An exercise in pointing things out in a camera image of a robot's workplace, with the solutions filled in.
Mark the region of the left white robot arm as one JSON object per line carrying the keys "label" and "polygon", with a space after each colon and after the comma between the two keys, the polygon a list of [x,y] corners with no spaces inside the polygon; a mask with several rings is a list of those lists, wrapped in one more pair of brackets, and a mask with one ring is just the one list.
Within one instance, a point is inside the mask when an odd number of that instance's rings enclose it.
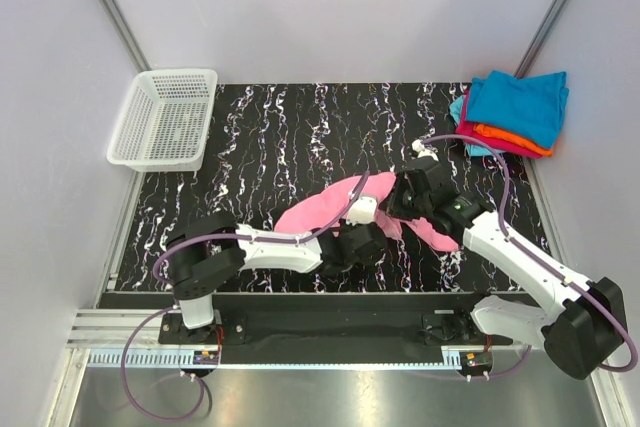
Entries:
{"label": "left white robot arm", "polygon": [[181,331],[203,343],[216,329],[213,293],[237,273],[276,269],[338,275],[376,264],[386,245],[386,236],[374,222],[283,234],[238,224],[222,211],[169,237],[153,272],[171,286]]}

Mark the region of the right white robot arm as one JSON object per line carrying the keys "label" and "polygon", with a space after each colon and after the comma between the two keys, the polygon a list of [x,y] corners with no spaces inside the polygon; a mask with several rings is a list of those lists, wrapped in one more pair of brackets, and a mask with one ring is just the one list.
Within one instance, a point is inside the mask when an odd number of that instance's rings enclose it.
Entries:
{"label": "right white robot arm", "polygon": [[397,174],[384,209],[402,220],[424,219],[437,233],[483,257],[513,279],[534,306],[487,295],[454,318],[466,343],[497,335],[545,351],[568,376],[583,380],[622,345],[630,351],[626,370],[638,362],[627,330],[621,288],[608,278],[594,282],[540,250],[484,200],[459,193],[434,173]]}

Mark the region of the pink t shirt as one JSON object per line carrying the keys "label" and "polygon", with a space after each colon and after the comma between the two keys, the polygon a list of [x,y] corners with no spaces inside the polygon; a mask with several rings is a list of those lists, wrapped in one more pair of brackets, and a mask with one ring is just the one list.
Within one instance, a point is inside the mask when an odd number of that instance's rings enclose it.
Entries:
{"label": "pink t shirt", "polygon": [[[288,208],[276,222],[274,231],[277,233],[297,234],[324,227],[347,205],[349,193],[359,179],[359,176],[352,176],[337,181],[322,192]],[[371,175],[367,179],[362,194],[375,197],[381,202],[391,192],[394,181],[395,174],[392,172]],[[435,251],[454,252],[459,249],[456,241],[438,233],[424,218],[412,221],[397,220],[389,217],[384,212],[377,211],[375,222],[387,238],[395,241],[402,239],[402,227],[407,226],[418,238]]]}

